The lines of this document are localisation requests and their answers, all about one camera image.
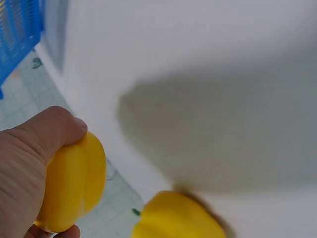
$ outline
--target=hand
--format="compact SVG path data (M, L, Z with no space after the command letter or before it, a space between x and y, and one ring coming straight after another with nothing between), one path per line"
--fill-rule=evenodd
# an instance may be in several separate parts
M0 132L0 238L47 238L32 225L45 191L46 164L63 145L79 141L87 125L51 107L22 125ZM73 226L59 238L78 238Z

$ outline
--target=bell pepper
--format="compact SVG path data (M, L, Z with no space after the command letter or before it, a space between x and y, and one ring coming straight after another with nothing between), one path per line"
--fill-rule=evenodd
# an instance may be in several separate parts
M47 232L70 228L101 199L106 182L106 155L90 132L76 144L60 148L47 165L45 195L34 222Z
M161 191L145 205L132 238L225 238L219 223L196 201Z

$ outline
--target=blue crate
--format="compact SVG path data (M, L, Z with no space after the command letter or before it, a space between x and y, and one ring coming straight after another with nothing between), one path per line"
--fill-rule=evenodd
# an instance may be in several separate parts
M40 37L39 0L0 0L0 86Z

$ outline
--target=knuckle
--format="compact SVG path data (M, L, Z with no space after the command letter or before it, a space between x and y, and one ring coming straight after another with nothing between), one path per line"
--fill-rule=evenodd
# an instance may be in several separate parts
M48 108L50 114L59 121L66 123L73 118L72 114L63 107L53 106Z

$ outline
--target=white wall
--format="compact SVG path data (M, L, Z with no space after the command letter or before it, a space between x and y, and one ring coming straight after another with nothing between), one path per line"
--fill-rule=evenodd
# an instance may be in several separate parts
M195 192L229 237L316 237L314 0L70 1L58 86L148 200Z

